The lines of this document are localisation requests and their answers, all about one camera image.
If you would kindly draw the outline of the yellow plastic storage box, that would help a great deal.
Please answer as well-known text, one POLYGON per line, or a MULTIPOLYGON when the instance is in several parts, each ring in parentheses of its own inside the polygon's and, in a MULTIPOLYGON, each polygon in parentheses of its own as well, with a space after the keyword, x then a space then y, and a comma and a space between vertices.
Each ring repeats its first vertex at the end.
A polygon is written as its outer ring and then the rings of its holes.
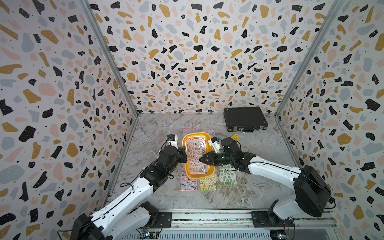
POLYGON ((210 177, 216 170, 215 167, 200 162, 200 158, 207 152, 213 151, 209 145, 211 136, 208 133, 192 133, 184 136, 182 144, 186 148, 187 163, 186 174, 190 179, 210 177))

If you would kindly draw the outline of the green frog sticker sheet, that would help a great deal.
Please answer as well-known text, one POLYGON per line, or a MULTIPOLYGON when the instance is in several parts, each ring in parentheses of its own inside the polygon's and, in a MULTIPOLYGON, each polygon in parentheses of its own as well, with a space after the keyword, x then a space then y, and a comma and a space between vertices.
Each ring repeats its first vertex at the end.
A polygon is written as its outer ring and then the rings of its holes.
POLYGON ((237 176, 236 169, 231 165, 224 165, 220 167, 220 183, 222 187, 236 187, 237 176))

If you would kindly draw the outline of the green animal sticker sheet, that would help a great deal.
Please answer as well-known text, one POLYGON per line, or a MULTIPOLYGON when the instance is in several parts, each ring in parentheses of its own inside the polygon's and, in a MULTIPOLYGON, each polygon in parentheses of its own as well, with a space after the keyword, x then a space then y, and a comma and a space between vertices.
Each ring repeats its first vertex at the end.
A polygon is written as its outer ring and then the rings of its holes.
POLYGON ((215 191, 217 189, 217 177, 212 174, 209 177, 200 179, 201 191, 215 191))

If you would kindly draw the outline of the red blue cat sticker sheet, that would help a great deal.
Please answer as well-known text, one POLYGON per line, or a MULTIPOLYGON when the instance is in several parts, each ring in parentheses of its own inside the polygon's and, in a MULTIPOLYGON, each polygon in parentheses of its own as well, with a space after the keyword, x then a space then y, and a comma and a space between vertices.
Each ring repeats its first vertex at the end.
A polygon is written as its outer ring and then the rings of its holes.
POLYGON ((193 134, 195 132, 196 132, 196 128, 195 127, 183 128, 183 136, 186 136, 188 134, 193 134))

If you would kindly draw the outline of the pink yellow cat sticker sheet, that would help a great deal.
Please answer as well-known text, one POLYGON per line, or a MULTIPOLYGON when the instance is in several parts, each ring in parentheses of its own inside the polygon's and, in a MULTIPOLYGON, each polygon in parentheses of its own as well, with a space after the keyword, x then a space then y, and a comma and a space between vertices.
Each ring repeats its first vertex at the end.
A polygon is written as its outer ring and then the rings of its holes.
POLYGON ((184 167, 181 174, 181 191, 196 191, 198 189, 198 181, 190 179, 184 167))

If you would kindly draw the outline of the pink bear sticker sheet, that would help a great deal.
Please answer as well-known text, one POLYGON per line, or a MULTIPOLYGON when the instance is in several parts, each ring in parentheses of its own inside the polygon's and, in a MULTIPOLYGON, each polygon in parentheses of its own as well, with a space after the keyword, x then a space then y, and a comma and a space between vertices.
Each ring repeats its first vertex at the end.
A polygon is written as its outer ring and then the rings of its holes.
POLYGON ((206 143, 204 138, 188 138, 186 140, 186 150, 187 150, 187 169, 192 175, 203 175, 208 171, 207 165, 199 161, 206 153, 206 143))

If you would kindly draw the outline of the purple 3D sticker sheet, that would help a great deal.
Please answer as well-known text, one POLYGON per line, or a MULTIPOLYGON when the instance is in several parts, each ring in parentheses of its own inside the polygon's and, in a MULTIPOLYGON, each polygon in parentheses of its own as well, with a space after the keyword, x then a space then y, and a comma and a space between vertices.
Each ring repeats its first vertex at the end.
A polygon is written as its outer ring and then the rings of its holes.
POLYGON ((213 129, 204 129, 203 132, 210 135, 211 138, 215 136, 215 131, 213 129))

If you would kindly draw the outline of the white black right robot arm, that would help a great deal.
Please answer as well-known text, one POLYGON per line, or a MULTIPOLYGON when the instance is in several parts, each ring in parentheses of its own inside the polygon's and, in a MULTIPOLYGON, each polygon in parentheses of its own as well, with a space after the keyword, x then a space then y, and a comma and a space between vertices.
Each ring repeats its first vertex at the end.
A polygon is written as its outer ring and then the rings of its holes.
POLYGON ((284 200, 273 201, 267 210, 266 220, 272 225, 300 214, 319 218, 327 204, 335 204, 331 189, 311 166, 289 167, 267 161, 243 152, 241 144, 232 138, 220 142, 212 138, 209 144, 213 151, 200 157, 201 163, 214 167, 230 165, 235 171, 268 178, 294 191, 284 200))

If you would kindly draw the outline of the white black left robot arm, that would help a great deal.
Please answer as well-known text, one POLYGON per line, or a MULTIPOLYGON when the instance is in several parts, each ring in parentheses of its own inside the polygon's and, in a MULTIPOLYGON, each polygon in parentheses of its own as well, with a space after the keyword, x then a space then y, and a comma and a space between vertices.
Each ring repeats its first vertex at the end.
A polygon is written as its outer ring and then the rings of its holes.
POLYGON ((181 163, 187 162, 184 147, 165 146, 159 158, 147 166, 125 192, 104 208, 81 214, 71 229, 72 240, 117 240, 133 230, 154 226, 158 209, 146 198, 160 188, 181 163))

